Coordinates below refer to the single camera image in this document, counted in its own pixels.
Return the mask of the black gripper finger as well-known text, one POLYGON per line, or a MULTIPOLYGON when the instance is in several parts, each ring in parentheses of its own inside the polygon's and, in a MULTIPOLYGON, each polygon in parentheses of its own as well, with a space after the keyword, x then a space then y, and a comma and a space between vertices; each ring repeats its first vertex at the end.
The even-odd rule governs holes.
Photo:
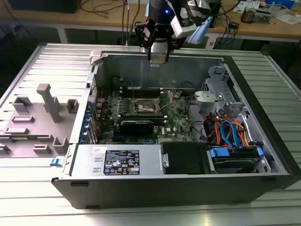
POLYGON ((154 21, 135 22, 135 34, 140 47, 147 52, 147 60, 151 60, 151 47, 154 43, 154 21))
POLYGON ((170 53, 173 52, 174 50, 180 49, 183 46, 186 37, 172 38, 172 34, 168 33, 166 40, 167 40, 167 49, 166 49, 165 62, 168 62, 170 53))

